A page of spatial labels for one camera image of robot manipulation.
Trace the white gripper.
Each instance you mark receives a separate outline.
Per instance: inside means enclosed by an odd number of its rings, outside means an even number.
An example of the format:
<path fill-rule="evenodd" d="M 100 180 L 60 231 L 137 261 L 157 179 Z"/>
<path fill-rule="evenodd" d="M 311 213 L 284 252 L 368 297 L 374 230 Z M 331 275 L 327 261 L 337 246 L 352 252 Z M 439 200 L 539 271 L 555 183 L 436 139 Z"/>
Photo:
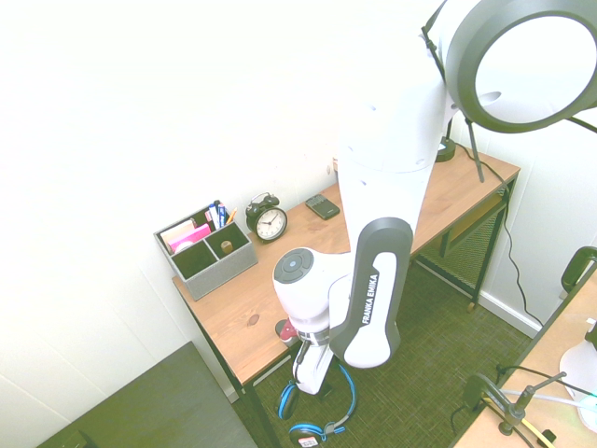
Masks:
<path fill-rule="evenodd" d="M 333 391 L 329 382 L 324 382 L 333 358 L 329 345 L 303 343 L 293 364 L 293 376 L 298 388 L 305 393 L 327 398 Z"/>

